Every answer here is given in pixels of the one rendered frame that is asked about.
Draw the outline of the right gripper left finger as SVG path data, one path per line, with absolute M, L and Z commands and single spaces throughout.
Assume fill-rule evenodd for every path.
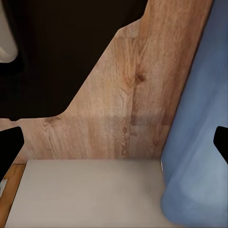
M 0 132 L 0 182 L 13 165 L 23 145 L 24 136 L 20 126 Z

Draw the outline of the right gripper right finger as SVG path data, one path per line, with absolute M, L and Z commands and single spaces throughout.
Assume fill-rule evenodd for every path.
M 218 126 L 213 140 L 216 148 L 228 163 L 228 128 Z

